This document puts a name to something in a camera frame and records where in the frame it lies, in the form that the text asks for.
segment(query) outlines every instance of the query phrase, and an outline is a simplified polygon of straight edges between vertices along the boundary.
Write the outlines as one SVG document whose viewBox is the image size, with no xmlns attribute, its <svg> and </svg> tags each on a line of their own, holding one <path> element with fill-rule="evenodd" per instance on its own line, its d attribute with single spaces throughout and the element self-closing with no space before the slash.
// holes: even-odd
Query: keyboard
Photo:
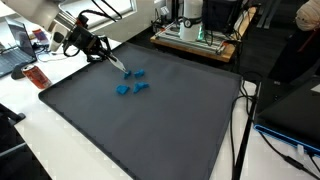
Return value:
<svg viewBox="0 0 320 180">
<path fill-rule="evenodd" d="M 22 62 L 33 62 L 34 59 L 20 49 L 14 49 L 0 55 L 0 77 L 12 72 L 14 67 Z"/>
</svg>

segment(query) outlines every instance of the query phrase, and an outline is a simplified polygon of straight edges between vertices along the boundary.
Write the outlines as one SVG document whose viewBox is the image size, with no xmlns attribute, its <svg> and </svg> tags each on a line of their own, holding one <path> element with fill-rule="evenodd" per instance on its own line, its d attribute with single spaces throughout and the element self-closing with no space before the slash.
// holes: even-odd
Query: blue block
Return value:
<svg viewBox="0 0 320 180">
<path fill-rule="evenodd" d="M 144 70 L 143 70 L 143 69 L 140 69 L 139 71 L 137 71 L 137 72 L 134 73 L 134 76 L 135 76 L 136 78 L 140 78 L 140 77 L 142 77 L 143 75 L 144 75 Z"/>
<path fill-rule="evenodd" d="M 128 79 L 129 76 L 131 76 L 131 71 L 130 70 L 128 72 L 124 73 L 123 79 Z"/>
<path fill-rule="evenodd" d="M 148 88 L 149 84 L 145 82 L 138 82 L 134 84 L 133 93 L 138 93 L 141 89 Z"/>
<path fill-rule="evenodd" d="M 119 85 L 117 87 L 117 93 L 124 95 L 129 91 L 130 87 L 126 86 L 126 85 Z"/>
</svg>

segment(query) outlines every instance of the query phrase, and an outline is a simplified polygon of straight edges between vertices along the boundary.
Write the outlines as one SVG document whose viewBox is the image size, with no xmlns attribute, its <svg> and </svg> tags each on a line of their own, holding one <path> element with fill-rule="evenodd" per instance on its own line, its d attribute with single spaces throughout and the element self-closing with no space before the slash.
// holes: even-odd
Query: drink can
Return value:
<svg viewBox="0 0 320 180">
<path fill-rule="evenodd" d="M 51 81 L 36 65 L 26 65 L 21 69 L 21 71 L 39 89 L 45 89 L 51 85 Z"/>
</svg>

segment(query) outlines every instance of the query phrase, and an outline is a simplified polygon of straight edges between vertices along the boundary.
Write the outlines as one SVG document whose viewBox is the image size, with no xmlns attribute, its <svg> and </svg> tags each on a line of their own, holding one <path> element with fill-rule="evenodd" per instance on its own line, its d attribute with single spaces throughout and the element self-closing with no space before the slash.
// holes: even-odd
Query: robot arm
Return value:
<svg viewBox="0 0 320 180">
<path fill-rule="evenodd" d="M 65 55 L 70 56 L 66 54 L 66 50 L 73 45 L 87 55 L 89 62 L 109 59 L 117 68 L 126 71 L 123 64 L 112 55 L 108 38 L 94 35 L 86 29 L 88 19 L 85 16 L 80 14 L 75 18 L 60 9 L 60 3 L 66 0 L 1 1 L 30 22 L 40 25 L 51 33 L 49 46 L 51 51 L 56 51 L 63 44 Z M 102 46 L 102 42 L 106 43 L 107 48 Z"/>
</svg>

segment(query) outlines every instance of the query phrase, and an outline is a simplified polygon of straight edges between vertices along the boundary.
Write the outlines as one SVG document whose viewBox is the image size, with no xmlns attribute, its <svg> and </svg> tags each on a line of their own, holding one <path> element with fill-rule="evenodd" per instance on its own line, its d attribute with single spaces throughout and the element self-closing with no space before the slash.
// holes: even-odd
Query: gray mat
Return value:
<svg viewBox="0 0 320 180">
<path fill-rule="evenodd" d="M 114 54 L 145 76 L 124 80 L 110 62 L 90 64 L 39 98 L 135 179 L 209 179 L 240 77 L 130 44 Z M 133 94 L 139 81 L 150 88 Z M 120 84 L 131 90 L 118 95 Z"/>
</svg>

